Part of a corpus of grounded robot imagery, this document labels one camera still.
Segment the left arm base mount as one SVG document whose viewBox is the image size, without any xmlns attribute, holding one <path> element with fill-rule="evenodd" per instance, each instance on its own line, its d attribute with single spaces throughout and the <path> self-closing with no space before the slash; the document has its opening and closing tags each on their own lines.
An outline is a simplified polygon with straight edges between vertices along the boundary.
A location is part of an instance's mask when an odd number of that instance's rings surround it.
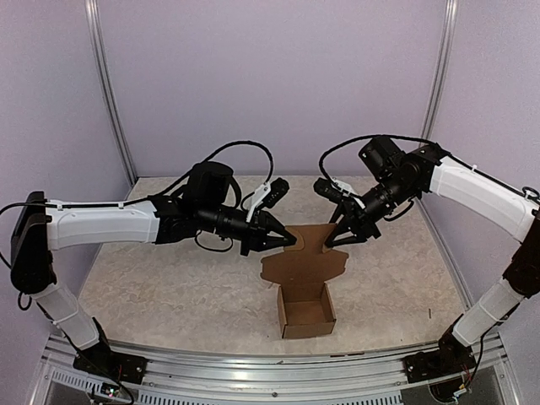
<svg viewBox="0 0 540 405">
<path fill-rule="evenodd" d="M 147 368 L 148 360 L 142 356 L 119 352 L 83 352 L 73 361 L 75 370 L 100 375 L 114 381 L 140 385 Z"/>
</svg>

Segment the brown cardboard box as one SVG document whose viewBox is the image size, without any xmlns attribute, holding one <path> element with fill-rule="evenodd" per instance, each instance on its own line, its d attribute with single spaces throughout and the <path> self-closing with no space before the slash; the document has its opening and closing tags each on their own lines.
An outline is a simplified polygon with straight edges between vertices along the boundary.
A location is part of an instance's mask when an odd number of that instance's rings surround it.
<svg viewBox="0 0 540 405">
<path fill-rule="evenodd" d="M 327 282 L 345 271 L 348 253 L 326 247 L 335 224 L 288 226 L 292 246 L 265 256 L 261 278 L 278 286 L 278 320 L 283 339 L 332 333 L 337 318 Z"/>
</svg>

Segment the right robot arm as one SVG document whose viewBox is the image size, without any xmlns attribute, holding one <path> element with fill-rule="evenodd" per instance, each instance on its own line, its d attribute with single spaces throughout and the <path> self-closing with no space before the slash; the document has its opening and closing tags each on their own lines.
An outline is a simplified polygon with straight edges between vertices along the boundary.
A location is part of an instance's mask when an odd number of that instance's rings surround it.
<svg viewBox="0 0 540 405">
<path fill-rule="evenodd" d="M 364 243 L 381 235 L 380 220 L 391 222 L 394 210 L 424 194 L 450 199 L 507 232 L 520 246 L 501 278 L 447 329 L 438 348 L 426 354 L 429 368 L 442 375 L 472 360 L 472 345 L 539 292 L 539 195 L 530 187 L 518 191 L 464 163 L 429 140 L 411 152 L 399 148 L 397 135 L 367 135 L 359 158 L 376 185 L 359 195 L 326 170 L 314 191 L 336 203 L 335 230 L 326 245 Z"/>
</svg>

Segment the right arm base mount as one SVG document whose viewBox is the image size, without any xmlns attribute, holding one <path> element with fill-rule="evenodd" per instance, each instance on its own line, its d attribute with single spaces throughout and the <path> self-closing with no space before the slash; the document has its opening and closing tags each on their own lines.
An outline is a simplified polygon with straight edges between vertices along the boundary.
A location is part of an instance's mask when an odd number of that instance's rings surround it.
<svg viewBox="0 0 540 405">
<path fill-rule="evenodd" d="M 460 373 L 465 369 L 472 370 L 476 366 L 472 354 L 465 354 L 461 359 L 454 359 L 446 357 L 439 349 L 406 356 L 402 363 L 408 383 L 433 380 Z"/>
</svg>

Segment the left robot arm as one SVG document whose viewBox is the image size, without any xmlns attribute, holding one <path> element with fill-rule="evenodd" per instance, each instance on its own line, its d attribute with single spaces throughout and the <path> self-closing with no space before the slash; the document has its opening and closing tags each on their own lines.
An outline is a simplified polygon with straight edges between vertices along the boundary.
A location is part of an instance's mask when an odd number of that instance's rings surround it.
<svg viewBox="0 0 540 405">
<path fill-rule="evenodd" d="M 100 324 L 59 283 L 52 253 L 111 242 L 166 245 L 201 232 L 239 241 L 242 256 L 294 245 L 295 236 L 268 211 L 287 193 L 288 182 L 264 182 L 247 211 L 224 203 L 229 189 L 237 186 L 232 168 L 203 161 L 189 170 L 178 190 L 139 200 L 70 203 L 32 192 L 18 205 L 8 265 L 11 283 L 70 338 L 85 365 L 100 375 L 112 374 L 120 366 L 120 355 L 111 349 Z"/>
</svg>

